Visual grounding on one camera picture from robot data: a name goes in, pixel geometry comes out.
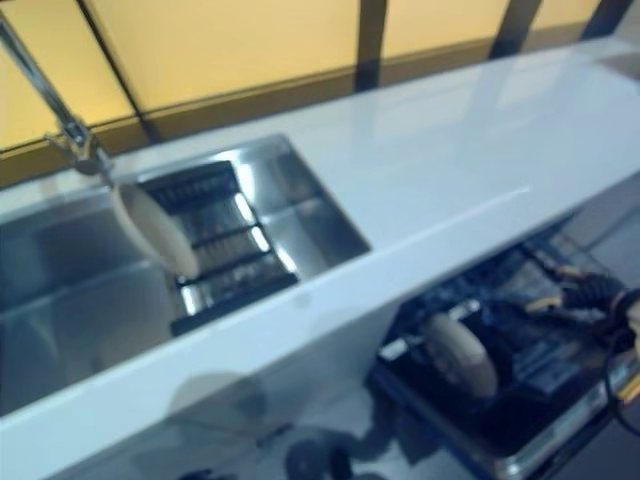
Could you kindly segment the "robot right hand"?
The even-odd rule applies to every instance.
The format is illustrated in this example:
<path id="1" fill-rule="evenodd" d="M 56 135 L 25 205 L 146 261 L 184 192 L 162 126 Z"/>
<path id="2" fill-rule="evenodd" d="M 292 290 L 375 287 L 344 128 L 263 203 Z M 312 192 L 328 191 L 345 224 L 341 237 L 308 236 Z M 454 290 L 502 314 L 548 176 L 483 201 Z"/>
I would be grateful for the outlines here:
<path id="1" fill-rule="evenodd" d="M 623 283 L 609 275 L 560 267 L 560 305 L 565 309 L 597 310 L 612 315 L 617 301 L 627 292 Z"/>

